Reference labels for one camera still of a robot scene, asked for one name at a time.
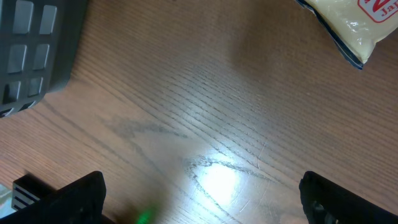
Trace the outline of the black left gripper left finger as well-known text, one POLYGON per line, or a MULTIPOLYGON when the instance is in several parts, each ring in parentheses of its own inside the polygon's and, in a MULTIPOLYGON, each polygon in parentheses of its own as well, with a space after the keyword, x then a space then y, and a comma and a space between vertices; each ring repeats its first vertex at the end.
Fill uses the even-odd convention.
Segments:
POLYGON ((106 186, 100 171, 54 189, 33 174, 12 183, 14 213, 1 224, 101 223, 106 186))

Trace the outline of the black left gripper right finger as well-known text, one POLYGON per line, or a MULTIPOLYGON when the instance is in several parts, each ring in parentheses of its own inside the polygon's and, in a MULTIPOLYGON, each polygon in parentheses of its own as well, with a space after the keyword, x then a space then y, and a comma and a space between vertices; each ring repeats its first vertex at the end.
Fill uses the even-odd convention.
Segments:
POLYGON ((309 223, 397 223, 397 215, 313 171, 304 173, 299 190, 309 223))

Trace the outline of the yellow wet wipes pack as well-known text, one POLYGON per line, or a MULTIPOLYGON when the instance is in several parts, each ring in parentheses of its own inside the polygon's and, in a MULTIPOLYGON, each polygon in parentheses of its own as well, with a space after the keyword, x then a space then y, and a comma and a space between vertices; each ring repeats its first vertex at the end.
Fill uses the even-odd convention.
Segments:
POLYGON ((344 58, 363 69, 376 44, 397 29, 397 0, 297 0, 312 11, 344 58))

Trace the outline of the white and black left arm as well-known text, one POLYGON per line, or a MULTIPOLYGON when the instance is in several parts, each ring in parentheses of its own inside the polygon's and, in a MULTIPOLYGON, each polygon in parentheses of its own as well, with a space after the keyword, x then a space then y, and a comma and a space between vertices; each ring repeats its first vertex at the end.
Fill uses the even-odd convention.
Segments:
POLYGON ((12 183, 15 212, 1 218, 1 224, 114 224, 102 214, 105 197, 100 171, 58 190, 26 174, 12 183))

